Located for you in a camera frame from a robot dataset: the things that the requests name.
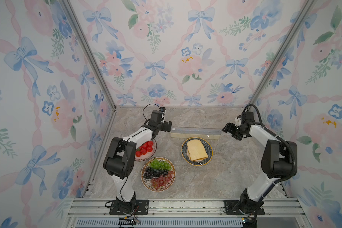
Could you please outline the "patterned fruit plate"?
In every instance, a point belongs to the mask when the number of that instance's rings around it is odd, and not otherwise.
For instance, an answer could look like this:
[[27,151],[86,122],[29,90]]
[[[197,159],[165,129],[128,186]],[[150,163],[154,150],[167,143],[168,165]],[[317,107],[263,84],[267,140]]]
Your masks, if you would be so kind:
[[163,157],[150,159],[142,168],[143,185],[152,192],[163,192],[169,189],[176,179],[173,163]]

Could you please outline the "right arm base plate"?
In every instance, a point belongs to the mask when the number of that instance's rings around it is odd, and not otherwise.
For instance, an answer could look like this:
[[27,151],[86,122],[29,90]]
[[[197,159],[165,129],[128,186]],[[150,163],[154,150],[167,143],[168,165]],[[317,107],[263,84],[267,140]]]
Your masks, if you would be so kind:
[[223,201],[224,210],[227,215],[248,216],[254,215],[257,209],[257,201],[227,199]]

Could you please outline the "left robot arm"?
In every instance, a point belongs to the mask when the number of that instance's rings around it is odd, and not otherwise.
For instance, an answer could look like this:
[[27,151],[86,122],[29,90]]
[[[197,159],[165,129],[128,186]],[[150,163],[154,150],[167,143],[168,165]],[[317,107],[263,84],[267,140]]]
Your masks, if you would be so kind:
[[161,132],[170,132],[172,122],[165,121],[166,108],[153,110],[149,120],[141,128],[129,136],[114,137],[106,153],[103,168],[112,177],[117,196],[110,206],[110,214],[117,212],[130,215],[136,212],[136,193],[128,176],[131,174],[136,157],[136,150],[144,143],[152,141]]

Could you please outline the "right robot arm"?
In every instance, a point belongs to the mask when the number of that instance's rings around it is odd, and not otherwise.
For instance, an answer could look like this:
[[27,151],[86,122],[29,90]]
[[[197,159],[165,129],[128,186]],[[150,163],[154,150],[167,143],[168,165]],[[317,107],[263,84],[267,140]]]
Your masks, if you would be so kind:
[[248,111],[235,118],[235,123],[227,123],[222,131],[239,141],[253,137],[265,147],[261,160],[262,173],[243,191],[234,208],[242,214],[253,213],[260,209],[263,199],[277,184],[296,175],[296,143],[285,141],[262,123],[256,122],[254,113]]

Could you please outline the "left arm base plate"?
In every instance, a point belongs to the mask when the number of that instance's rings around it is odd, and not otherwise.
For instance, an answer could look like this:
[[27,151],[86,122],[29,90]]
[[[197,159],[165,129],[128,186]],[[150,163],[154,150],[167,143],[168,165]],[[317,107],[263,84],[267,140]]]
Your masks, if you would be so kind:
[[105,205],[109,208],[109,215],[148,215],[149,210],[149,201],[144,199],[134,199],[130,202],[123,202],[119,199],[115,199],[107,202]]

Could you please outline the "plastic wrap dispenser box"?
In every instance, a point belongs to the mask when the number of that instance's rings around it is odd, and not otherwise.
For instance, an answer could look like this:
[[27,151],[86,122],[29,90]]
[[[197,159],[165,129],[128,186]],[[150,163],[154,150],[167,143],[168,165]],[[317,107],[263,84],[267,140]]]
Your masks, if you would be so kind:
[[189,127],[173,127],[170,131],[172,138],[193,138],[218,140],[221,137],[221,130],[212,128],[189,128]]

